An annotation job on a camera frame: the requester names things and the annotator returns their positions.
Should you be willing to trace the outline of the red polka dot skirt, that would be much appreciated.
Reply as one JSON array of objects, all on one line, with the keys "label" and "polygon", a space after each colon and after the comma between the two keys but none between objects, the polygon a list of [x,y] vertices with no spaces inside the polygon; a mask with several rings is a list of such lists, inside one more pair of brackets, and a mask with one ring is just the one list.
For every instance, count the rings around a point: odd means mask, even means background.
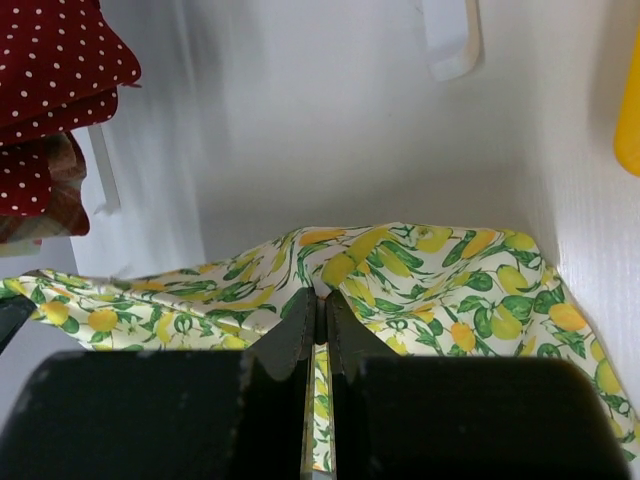
[{"label": "red polka dot skirt", "polygon": [[1,4],[1,213],[42,214],[52,194],[45,141],[106,122],[140,64],[97,1]]}]

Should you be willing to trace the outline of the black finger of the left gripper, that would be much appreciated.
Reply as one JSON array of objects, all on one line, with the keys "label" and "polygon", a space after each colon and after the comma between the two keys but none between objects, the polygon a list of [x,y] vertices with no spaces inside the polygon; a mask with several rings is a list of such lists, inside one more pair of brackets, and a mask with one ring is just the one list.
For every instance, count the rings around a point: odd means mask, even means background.
[{"label": "black finger of the left gripper", "polygon": [[29,298],[18,295],[0,301],[0,353],[36,310]]}]

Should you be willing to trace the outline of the lemon print cloth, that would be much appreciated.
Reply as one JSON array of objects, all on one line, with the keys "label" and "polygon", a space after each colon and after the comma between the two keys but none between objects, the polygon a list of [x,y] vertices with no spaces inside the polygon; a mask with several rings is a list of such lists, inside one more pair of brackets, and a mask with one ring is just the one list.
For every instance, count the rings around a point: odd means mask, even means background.
[{"label": "lemon print cloth", "polygon": [[511,230],[391,223],[302,228],[227,260],[109,280],[38,270],[5,299],[90,350],[243,350],[313,288],[344,295],[356,319],[401,355],[566,360],[594,386],[625,459],[639,417],[600,340],[535,241]]}]

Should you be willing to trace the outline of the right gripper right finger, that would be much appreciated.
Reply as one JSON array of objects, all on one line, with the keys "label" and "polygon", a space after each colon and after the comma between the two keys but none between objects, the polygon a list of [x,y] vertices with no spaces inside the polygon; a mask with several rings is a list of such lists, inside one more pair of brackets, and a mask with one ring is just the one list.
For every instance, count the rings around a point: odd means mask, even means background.
[{"label": "right gripper right finger", "polygon": [[399,429],[382,422],[406,395],[399,372],[403,359],[356,318],[337,291],[327,298],[326,325],[336,476],[393,479],[392,443]]}]

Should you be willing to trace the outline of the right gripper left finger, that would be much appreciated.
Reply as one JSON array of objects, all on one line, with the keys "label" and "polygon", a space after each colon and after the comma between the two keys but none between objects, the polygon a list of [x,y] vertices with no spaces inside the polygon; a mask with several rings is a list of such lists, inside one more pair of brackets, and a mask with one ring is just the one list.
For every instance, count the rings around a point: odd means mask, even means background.
[{"label": "right gripper left finger", "polygon": [[312,477],[316,304],[311,288],[299,289],[281,321],[251,347],[250,426],[276,479]]}]

